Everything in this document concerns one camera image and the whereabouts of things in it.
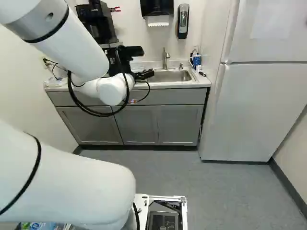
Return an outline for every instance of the wall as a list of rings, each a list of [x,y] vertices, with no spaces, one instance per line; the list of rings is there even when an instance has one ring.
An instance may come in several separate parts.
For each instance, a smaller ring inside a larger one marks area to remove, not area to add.
[[[307,106],[274,159],[307,204]]]
[[[51,76],[40,62],[43,54],[3,26],[0,37],[0,119],[72,152],[77,142],[43,88],[43,81]]]
[[[118,39],[125,46],[142,46],[145,56],[136,58],[140,61],[162,59],[163,47],[170,53],[171,60],[188,59],[193,46],[201,40],[201,16],[205,0],[174,0],[174,17],[167,27],[148,27],[142,18],[140,0],[103,0],[108,7],[120,6],[122,12],[112,13]],[[177,8],[179,4],[190,4],[189,32],[185,40],[175,35]]]

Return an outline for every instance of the refrigerator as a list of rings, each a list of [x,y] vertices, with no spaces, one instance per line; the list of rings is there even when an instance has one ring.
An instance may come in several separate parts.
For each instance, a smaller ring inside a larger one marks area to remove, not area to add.
[[[201,159],[267,162],[307,103],[307,0],[208,0],[201,52]]]

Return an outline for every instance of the floor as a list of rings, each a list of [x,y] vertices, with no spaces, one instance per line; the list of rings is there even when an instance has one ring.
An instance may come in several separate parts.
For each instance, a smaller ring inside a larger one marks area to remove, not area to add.
[[[188,197],[189,230],[307,230],[268,165],[203,163],[196,152],[84,150],[132,170],[137,193]]]

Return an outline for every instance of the kitchen sink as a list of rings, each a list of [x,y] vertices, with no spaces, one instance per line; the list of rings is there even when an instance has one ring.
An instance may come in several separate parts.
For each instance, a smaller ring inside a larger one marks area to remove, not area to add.
[[[147,79],[147,82],[181,82],[194,80],[187,70],[161,69],[155,70],[154,76]]]

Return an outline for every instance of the baseboard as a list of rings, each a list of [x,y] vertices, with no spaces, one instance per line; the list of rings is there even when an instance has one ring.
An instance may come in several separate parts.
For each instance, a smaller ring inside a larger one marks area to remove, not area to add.
[[[267,162],[262,161],[216,161],[216,160],[201,160],[203,163],[212,164],[250,164],[250,165],[266,165]]]
[[[82,150],[83,148],[80,145],[78,145],[72,153],[75,155],[80,155]]]
[[[303,198],[300,196],[300,194],[297,192],[297,190],[294,188],[292,183],[289,181],[287,176],[283,173],[283,171],[273,158],[269,160],[269,166],[271,167],[279,181],[282,183],[286,191],[289,193],[290,197],[294,200],[303,216],[307,219],[307,204],[304,202]]]
[[[197,151],[197,146],[80,145],[83,150]]]

